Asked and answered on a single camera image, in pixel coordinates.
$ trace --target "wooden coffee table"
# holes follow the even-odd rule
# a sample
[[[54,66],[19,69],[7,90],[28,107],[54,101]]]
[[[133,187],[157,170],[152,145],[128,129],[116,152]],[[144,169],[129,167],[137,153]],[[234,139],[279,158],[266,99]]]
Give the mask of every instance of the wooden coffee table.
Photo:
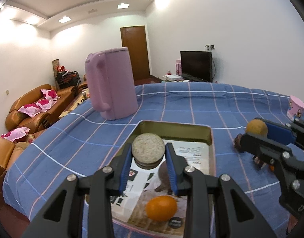
[[[88,88],[84,89],[83,91],[89,93]],[[83,92],[79,93],[77,97],[75,97],[75,99],[68,105],[68,107],[66,107],[65,111],[61,113],[61,115],[58,118],[61,119],[64,116],[66,116],[68,113],[73,111],[78,105],[82,103],[82,99],[83,99]]]

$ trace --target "television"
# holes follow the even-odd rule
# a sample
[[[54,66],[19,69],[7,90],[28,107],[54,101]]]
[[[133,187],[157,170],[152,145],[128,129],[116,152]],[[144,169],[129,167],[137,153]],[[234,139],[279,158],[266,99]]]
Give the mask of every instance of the television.
[[[212,53],[181,51],[182,77],[200,82],[212,82]]]

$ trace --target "brown door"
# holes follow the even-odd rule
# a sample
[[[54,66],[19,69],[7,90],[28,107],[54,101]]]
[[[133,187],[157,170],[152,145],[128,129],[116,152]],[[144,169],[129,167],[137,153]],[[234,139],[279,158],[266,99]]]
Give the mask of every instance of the brown door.
[[[147,39],[144,26],[120,28],[122,46],[129,49],[135,81],[150,77]]]

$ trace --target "checkered tablecloth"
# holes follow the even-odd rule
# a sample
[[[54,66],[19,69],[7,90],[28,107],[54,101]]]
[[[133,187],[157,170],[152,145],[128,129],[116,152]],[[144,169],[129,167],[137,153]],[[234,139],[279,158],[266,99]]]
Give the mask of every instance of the checkered tablecloth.
[[[108,165],[141,120],[208,125],[213,129],[217,176],[228,173],[254,202],[279,237],[285,237],[288,212],[278,203],[280,188],[267,169],[257,170],[252,155],[232,145],[256,117],[285,124],[288,96],[260,89],[212,83],[159,83],[136,87],[139,109],[107,121],[87,100],[34,141],[8,171],[6,203],[30,220],[67,175],[93,174]],[[300,160],[304,152],[294,148]],[[87,237],[87,205],[83,237]],[[144,231],[114,222],[116,238],[148,237]]]

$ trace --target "pink cup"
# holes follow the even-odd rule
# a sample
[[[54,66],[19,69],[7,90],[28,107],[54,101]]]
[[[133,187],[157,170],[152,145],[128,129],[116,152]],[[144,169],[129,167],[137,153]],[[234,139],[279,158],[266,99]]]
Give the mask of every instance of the pink cup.
[[[295,96],[290,96],[288,118],[293,121],[295,118],[301,118],[304,112],[304,102]]]

